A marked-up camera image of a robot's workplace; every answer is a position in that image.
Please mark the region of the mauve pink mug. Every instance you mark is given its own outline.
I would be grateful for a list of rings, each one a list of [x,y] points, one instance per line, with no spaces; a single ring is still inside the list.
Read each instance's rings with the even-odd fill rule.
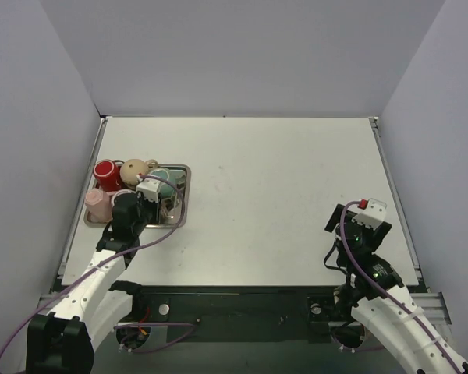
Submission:
[[[111,199],[110,199],[111,206],[115,205],[116,199],[118,197],[128,195],[128,194],[134,194],[134,191],[132,189],[120,189],[120,190],[118,190],[116,192],[111,192],[110,193],[110,195],[111,195]]]

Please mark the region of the red mug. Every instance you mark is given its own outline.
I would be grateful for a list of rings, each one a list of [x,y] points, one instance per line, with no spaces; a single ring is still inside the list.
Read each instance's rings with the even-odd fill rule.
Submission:
[[[115,161],[98,161],[93,167],[93,176],[103,191],[114,192],[123,188],[119,166]]]

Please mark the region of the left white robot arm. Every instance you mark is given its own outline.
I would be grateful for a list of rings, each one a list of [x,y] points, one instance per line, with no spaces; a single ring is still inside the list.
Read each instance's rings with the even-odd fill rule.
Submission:
[[[48,314],[37,314],[27,327],[28,373],[89,373],[95,351],[115,324],[149,316],[141,285],[118,278],[135,256],[156,207],[140,192],[115,197],[112,220],[82,281],[72,283],[64,300]]]

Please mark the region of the light pink mug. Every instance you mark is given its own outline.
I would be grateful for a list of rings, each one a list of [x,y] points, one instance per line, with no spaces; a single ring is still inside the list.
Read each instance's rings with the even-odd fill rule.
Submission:
[[[105,191],[89,190],[84,197],[84,203],[93,221],[107,223],[112,219],[111,199]]]

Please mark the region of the beige mug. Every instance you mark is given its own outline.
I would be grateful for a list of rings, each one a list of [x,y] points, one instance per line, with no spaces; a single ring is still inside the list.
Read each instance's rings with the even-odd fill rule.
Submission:
[[[142,161],[141,159],[129,159],[119,169],[119,175],[124,185],[129,189],[135,189],[140,182],[140,175],[147,175],[158,166],[154,159]]]

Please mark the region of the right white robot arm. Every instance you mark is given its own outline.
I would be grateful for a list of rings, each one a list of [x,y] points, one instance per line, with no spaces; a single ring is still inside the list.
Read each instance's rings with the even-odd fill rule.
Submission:
[[[468,361],[433,327],[392,265],[376,255],[392,226],[376,199],[339,204],[325,230],[334,234],[337,316],[352,319],[383,345],[407,373],[468,373]]]

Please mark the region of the green mug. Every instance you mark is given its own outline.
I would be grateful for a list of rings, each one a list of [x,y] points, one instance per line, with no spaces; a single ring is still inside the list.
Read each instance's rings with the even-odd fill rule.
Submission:
[[[173,185],[178,188],[179,183],[185,179],[183,171],[171,170],[169,168],[158,168],[151,172],[151,175],[161,179],[161,188],[159,191],[159,199],[170,199],[173,203],[176,200],[176,191]]]

